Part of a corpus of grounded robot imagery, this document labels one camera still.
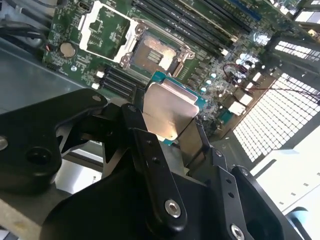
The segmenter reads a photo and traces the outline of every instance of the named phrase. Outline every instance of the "black mechanical bracket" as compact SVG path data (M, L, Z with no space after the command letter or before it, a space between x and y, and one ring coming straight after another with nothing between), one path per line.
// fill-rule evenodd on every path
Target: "black mechanical bracket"
M172 173L141 104L107 104L82 89L0 115L2 191L43 193L62 156L102 142L104 178L61 201L41 240L301 240L245 168L228 171L195 121L179 137L189 176Z

